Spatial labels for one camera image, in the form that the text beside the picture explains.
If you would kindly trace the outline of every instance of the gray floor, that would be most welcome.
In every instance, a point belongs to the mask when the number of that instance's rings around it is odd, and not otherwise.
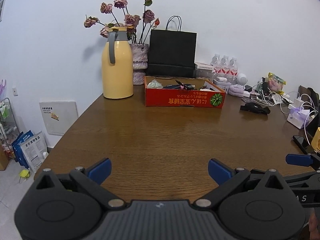
[[[24,167],[11,160],[5,171],[0,171],[0,240],[21,240],[14,224],[14,211],[33,182],[34,174],[19,183]]]

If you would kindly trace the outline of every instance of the black phone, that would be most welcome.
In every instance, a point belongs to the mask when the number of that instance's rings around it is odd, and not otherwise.
[[[298,145],[298,147],[300,148],[300,150],[304,154],[308,154],[308,153],[314,154],[315,153],[313,148],[309,145],[308,141],[303,136],[294,135],[294,136],[292,136],[292,138],[293,138],[293,141],[295,142],[295,144]]]

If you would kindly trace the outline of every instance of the white round speaker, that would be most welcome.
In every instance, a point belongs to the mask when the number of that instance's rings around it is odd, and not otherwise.
[[[247,76],[245,74],[239,73],[237,75],[237,83],[239,85],[243,85],[244,86],[247,82],[248,82],[248,79],[247,79]]]

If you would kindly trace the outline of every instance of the cardboard box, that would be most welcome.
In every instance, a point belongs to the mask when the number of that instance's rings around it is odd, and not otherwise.
[[[9,161],[7,159],[7,156],[5,156],[2,146],[0,146],[0,171],[4,171],[8,164]]]
[[[152,80],[157,80],[163,86],[177,84],[178,79],[183,84],[195,85],[195,89],[207,86],[214,91],[181,90],[181,89],[154,89],[148,88]],[[222,108],[225,91],[213,83],[203,79],[193,78],[160,78],[146,76],[144,79],[146,106],[195,106]]]

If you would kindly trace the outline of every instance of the silver screw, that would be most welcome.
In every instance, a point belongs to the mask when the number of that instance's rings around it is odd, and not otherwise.
[[[196,205],[198,207],[208,207],[211,205],[211,201],[209,199],[200,198],[196,201]]]
[[[114,198],[109,200],[108,205],[110,207],[122,207],[124,205],[124,201],[119,198]]]

